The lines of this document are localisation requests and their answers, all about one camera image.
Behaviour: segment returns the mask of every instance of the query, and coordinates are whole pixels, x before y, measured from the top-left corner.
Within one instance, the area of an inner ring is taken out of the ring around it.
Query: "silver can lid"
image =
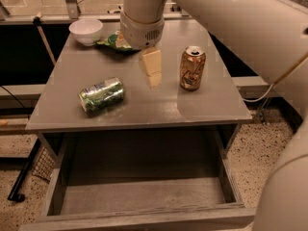
[[[186,53],[192,57],[198,57],[204,54],[204,50],[200,46],[189,46],[186,49]]]

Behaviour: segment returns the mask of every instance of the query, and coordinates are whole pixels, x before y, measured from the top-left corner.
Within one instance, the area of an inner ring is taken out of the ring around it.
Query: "open drawer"
[[[219,230],[252,222],[215,126],[66,134],[43,230]]]

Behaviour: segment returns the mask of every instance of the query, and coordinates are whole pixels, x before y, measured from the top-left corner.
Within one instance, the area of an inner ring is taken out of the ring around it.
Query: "desk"
[[[104,24],[106,35],[118,28]],[[179,86],[188,45],[207,57],[196,91]],[[58,166],[41,219],[21,230],[204,230],[252,221],[225,155],[251,116],[216,47],[192,19],[166,21],[158,46],[163,78],[151,89],[139,53],[68,38],[27,125]],[[77,93],[109,77],[122,80],[125,100],[87,115]]]

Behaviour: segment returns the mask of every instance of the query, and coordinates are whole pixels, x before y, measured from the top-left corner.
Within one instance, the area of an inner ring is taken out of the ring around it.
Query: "bowl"
[[[98,19],[80,19],[71,23],[68,29],[77,41],[92,46],[102,37],[103,23]]]

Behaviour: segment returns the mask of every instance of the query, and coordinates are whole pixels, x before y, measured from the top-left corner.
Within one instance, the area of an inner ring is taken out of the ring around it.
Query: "upright can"
[[[197,90],[200,87],[205,60],[205,52],[199,46],[189,46],[183,52],[180,65],[180,85],[182,88]]]
[[[125,91],[118,78],[111,78],[78,93],[85,112],[92,113],[122,101]]]

